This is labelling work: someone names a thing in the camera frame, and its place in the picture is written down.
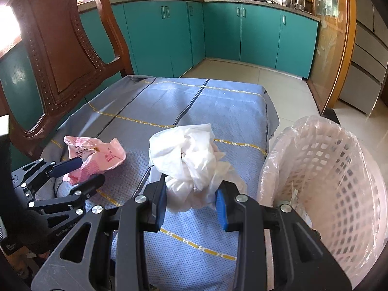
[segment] metal bolt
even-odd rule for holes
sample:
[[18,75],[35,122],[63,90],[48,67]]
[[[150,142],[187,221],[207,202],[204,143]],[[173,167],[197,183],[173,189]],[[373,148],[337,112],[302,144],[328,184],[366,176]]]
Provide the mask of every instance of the metal bolt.
[[244,194],[239,194],[236,196],[236,200],[238,202],[246,202],[248,200],[248,196]]
[[280,206],[280,210],[281,210],[282,212],[289,213],[289,212],[292,211],[292,208],[291,208],[291,206],[290,206],[289,204],[282,204],[282,205]]
[[103,208],[101,206],[94,206],[92,207],[92,212],[96,215],[96,214],[99,214],[101,213],[103,210]]
[[143,203],[143,202],[146,202],[146,200],[147,200],[147,197],[144,195],[139,195],[135,197],[135,202],[137,203]]

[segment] pink plastic packaging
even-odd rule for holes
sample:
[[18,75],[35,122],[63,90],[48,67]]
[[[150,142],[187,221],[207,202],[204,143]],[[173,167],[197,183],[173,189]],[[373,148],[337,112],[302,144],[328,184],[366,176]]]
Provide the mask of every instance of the pink plastic packaging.
[[63,140],[69,146],[69,158],[79,156],[83,160],[79,169],[63,176],[63,181],[72,185],[88,180],[93,174],[114,169],[126,157],[125,150],[117,138],[109,143],[88,137],[65,136]]

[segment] kitchen counter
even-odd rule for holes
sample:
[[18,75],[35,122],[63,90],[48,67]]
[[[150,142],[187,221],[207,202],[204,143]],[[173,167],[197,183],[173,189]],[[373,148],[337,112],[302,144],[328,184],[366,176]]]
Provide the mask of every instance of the kitchen counter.
[[[120,3],[126,3],[126,2],[135,2],[135,1],[150,1],[150,0],[110,0],[111,4],[120,4]],[[311,14],[308,14],[306,12],[297,10],[297,9],[292,9],[288,8],[286,6],[282,6],[280,4],[275,4],[275,3],[267,3],[267,2],[260,2],[260,1],[254,1],[254,0],[182,0],[182,1],[192,1],[192,2],[231,2],[231,3],[244,3],[244,4],[255,4],[255,5],[261,5],[261,6],[266,6],[269,8],[275,8],[275,9],[280,9],[283,11],[287,11],[290,13],[298,14],[307,18],[310,18],[312,20],[315,20],[317,22],[320,22],[321,20],[318,17],[315,17]],[[90,1],[86,3],[82,3],[78,5],[78,11],[80,13],[89,11],[91,9],[97,8],[96,2],[95,1]]]
[[261,5],[261,6],[266,6],[269,8],[280,9],[280,10],[287,11],[290,13],[295,13],[295,14],[310,18],[312,20],[315,20],[317,22],[321,22],[321,19],[319,19],[318,17],[315,17],[307,12],[303,12],[303,11],[300,11],[298,9],[288,8],[286,6],[282,6],[282,5],[276,4],[276,3],[260,2],[260,1],[254,1],[254,0],[203,0],[203,2],[231,2],[231,3]]

